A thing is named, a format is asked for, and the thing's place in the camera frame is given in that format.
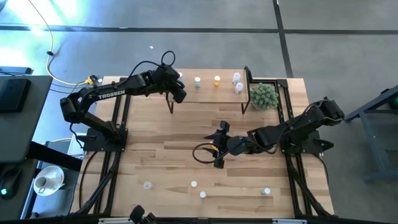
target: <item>small succulent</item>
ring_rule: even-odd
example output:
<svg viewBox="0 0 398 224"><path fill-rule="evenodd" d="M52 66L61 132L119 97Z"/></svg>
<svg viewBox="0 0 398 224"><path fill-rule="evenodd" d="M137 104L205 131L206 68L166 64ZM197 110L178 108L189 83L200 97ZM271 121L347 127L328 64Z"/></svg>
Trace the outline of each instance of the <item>small succulent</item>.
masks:
<svg viewBox="0 0 398 224"><path fill-rule="evenodd" d="M250 90L251 103L257 110L266 110L278 106L278 93L272 85L259 83Z"/></svg>

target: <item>wooden table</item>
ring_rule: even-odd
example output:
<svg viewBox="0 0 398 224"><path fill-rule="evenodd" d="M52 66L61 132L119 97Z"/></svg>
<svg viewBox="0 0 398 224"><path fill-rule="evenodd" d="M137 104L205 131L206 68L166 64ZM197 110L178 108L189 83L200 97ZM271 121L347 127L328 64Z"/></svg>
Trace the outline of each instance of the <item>wooden table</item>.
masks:
<svg viewBox="0 0 398 224"><path fill-rule="evenodd" d="M104 83L119 78L105 77ZM287 80L297 116L308 105L304 80ZM281 97L285 109L283 94ZM111 120L113 105L114 98L99 101L96 115ZM201 164L192 158L193 147L206 142L203 137L214 133L220 121L225 120L231 125L229 135L245 135L250 129L278 125L276 110L260 112L250 104L243 115L240 106L234 104L182 103L174 114L170 114L164 105L162 95L132 97L127 121L129 137L121 157L112 216L127 217L134 206L141 205L157 217L294 217L285 157L281 152L228 155L224 169ZM82 170L91 153L85 157ZM198 151L198 156L211 159L207 152ZM84 202L98 185L103 157L103 152L97 153L88 166L82 193ZM302 157L309 189L323 207L333 213L322 163L313 155L303 154ZM198 182L196 188L190 186L193 180ZM151 182L153 188L144 189L144 182ZM260 194L264 187L271 189L270 196ZM201 191L207 193L207 198L199 197ZM107 189L104 192L102 209ZM302 193L297 192L300 208L305 211ZM71 212L77 209L78 190Z"/></svg>
<svg viewBox="0 0 398 224"><path fill-rule="evenodd" d="M240 104L242 114L249 101L248 79L243 69L177 69L183 74L184 90L187 92L182 103L219 103L219 104ZM240 83L243 90L235 94L235 85L232 83L233 75L241 74ZM215 76L221 78L220 85L214 86ZM195 87L195 77L200 78L200 87ZM168 96L167 104L170 112L174 110L173 96Z"/></svg>

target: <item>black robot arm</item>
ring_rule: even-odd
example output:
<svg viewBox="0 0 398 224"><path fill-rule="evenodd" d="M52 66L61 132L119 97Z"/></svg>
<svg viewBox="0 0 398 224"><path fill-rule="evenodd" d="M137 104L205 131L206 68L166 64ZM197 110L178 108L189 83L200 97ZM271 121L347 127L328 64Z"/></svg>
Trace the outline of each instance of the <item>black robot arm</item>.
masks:
<svg viewBox="0 0 398 224"><path fill-rule="evenodd" d="M248 131L247 137L232 137L226 146L229 153L234 156L241 153L269 152L278 142L287 153L298 153L301 152L304 143L313 140L311 139L312 133L317 128L323 125L334 126L339 124L343 118L344 112L340 110L336 102L325 98L310 104L301 115L280 125ZM322 152L333 147L333 144L322 140L319 142L319 146L317 152Z"/></svg>
<svg viewBox="0 0 398 224"><path fill-rule="evenodd" d="M170 92L174 100L181 103L187 93L183 90L184 85L178 81L178 78L179 74L170 65L162 63L154 71L131 75L117 83L82 88L60 100L63 117L70 123L83 123L102 133L105 139L110 139L118 135L116 124L103 121L89 113L88 109L94 102L120 95L148 96L151 93Z"/></svg>
<svg viewBox="0 0 398 224"><path fill-rule="evenodd" d="M212 143L203 143L193 151L193 157L202 163L213 163L217 168L223 168L223 157L232 154L258 154L267 152L273 154L276 149L271 149L279 142L284 153L299 153L303 148L307 153L323 152L331 147L333 143L319 139L317 128L322 125L334 126L344 118L334 100L325 98L310 104L304 112L277 126L266 126L248 131L247 136L228 136L229 124L222 121L221 129L216 133L206 136L205 139L213 140ZM201 161L196 158L195 150L204 145L212 145L216 150L203 148L213 153L213 161Z"/></svg>

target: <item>butcher block tabletop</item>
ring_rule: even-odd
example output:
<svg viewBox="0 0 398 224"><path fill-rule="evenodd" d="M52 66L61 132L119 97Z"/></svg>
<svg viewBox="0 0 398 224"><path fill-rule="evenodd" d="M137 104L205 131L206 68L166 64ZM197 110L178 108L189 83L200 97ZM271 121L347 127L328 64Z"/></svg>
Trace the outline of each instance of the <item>butcher block tabletop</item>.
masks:
<svg viewBox="0 0 398 224"><path fill-rule="evenodd" d="M103 82L118 82L119 79L104 77ZM231 83L232 75L230 80L221 79L220 83L223 81ZM309 104L304 80L288 78L287 81L297 116ZM280 92L285 111L283 91ZM98 101L95 115L105 121L111 120L114 102L115 98ZM192 149L208 142L203 137L213 134L220 127L220 121L231 125L230 136L246 135L248 130L279 124L276 109L257 111L251 104L242 114L241 105L237 104L182 103L170 114L164 94L132 96L126 126L129 135L126 150L121 155L111 215L128 217L136 205L141 205L157 217L293 218L286 162L280 151L273 155L227 155L224 169L193 159ZM78 210L81 173L92 153L89 152L83 161L71 212ZM197 156L203 160L212 159L206 151L197 151ZM88 165L82 186L83 203L98 185L103 159L104 152L99 152ZM334 213L323 164L310 154L302 154L302 159L308 188L326 211ZM196 187L191 186L193 180L197 182ZM150 182L152 188L145 189L145 182ZM101 211L108 197L108 187L109 184L104 191ZM270 188L271 193L261 195L264 188ZM297 189L304 212L302 193L299 187ZM206 192L206 198L199 196L201 191Z"/></svg>

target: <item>concrete floor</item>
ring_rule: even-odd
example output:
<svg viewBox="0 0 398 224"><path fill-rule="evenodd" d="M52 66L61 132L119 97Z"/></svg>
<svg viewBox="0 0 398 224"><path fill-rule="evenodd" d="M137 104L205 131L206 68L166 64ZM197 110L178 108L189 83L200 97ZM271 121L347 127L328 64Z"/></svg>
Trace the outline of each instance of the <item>concrete floor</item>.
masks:
<svg viewBox="0 0 398 224"><path fill-rule="evenodd" d="M42 23L28 2L23 9L14 2L9 0L0 12L0 25ZM277 28L272 0L33 2L54 25ZM279 4L286 29L398 29L397 1L280 0ZM92 74L127 75L137 62L159 61L169 49L177 55L177 68L247 65L255 77L286 77L278 34L54 32L54 38L58 55L51 70L70 82ZM286 35L286 39L293 75L305 79L310 101L328 96L349 113L385 88L397 85L397 35ZM28 66L35 75L46 74L48 32L2 30L0 41L1 65ZM50 92L35 141L70 136L58 105L64 96ZM86 127L75 125L74 129L84 131ZM396 223L398 182L362 180L376 167L361 123L320 131L323 139L335 143L325 154L335 213L344 218Z"/></svg>

